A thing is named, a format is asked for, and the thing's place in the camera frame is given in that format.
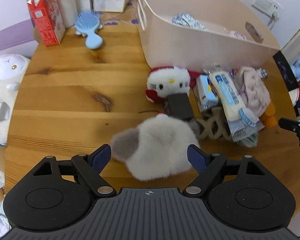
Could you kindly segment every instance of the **blue hairbrush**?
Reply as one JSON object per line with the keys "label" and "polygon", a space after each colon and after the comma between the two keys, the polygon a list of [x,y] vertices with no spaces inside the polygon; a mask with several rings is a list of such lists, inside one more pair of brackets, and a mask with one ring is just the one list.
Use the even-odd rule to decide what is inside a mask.
{"label": "blue hairbrush", "polygon": [[100,13],[92,10],[80,12],[74,19],[74,25],[77,31],[87,35],[87,48],[97,49],[102,45],[102,38],[95,34],[96,29],[100,25]]}

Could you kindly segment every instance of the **small black box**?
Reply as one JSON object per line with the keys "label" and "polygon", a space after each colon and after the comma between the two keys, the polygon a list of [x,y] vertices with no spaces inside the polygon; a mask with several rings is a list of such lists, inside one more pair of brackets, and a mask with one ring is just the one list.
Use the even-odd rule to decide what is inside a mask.
{"label": "small black box", "polygon": [[168,96],[163,103],[163,108],[166,115],[183,121],[189,121],[194,118],[189,97],[186,93]]}

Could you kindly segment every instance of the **blue object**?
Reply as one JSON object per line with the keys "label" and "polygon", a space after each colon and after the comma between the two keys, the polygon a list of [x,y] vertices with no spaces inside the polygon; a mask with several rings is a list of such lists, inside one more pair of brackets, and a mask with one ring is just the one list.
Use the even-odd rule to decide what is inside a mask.
{"label": "blue object", "polygon": [[191,163],[192,167],[194,167],[195,171],[198,174],[201,174],[208,166],[204,156],[202,156],[191,146],[188,146],[187,157],[188,161]]}
{"label": "blue object", "polygon": [[101,150],[92,160],[92,168],[100,174],[111,159],[111,148],[108,145]]}
{"label": "blue object", "polygon": [[77,31],[87,35],[86,47],[88,49],[97,49],[102,45],[102,38],[95,34],[100,25],[100,13],[93,10],[80,12],[74,19],[74,25]]}

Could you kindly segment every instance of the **wooden table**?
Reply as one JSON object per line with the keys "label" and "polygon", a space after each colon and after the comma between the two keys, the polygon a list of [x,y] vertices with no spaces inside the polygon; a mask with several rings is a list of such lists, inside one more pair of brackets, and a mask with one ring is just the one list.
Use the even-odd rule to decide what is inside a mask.
{"label": "wooden table", "polygon": [[[58,160],[79,153],[91,153],[113,134],[135,127],[160,105],[145,96],[149,67],[146,64],[135,25],[106,26],[100,31],[104,46],[89,50],[84,38],[69,30],[62,44],[37,48],[21,84],[10,124],[6,149],[6,191],[9,191],[46,155]],[[265,68],[266,80],[276,117],[295,119],[288,91],[275,62]],[[104,95],[112,105],[110,112],[96,98]],[[200,116],[193,94],[195,114]],[[300,209],[300,148],[297,137],[278,126],[259,133],[258,146],[245,148],[233,142],[205,139],[201,148],[241,159],[255,156],[293,193]],[[175,187],[183,189],[196,172],[167,179],[140,182],[122,163],[111,160],[101,175],[118,191],[120,187]]]}

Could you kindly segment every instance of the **wall outlet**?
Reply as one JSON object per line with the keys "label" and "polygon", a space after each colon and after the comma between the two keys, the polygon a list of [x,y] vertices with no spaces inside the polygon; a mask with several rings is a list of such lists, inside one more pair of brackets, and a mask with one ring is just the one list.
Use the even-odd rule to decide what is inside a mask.
{"label": "wall outlet", "polygon": [[283,9],[276,0],[254,0],[252,6],[270,18],[275,11]]}

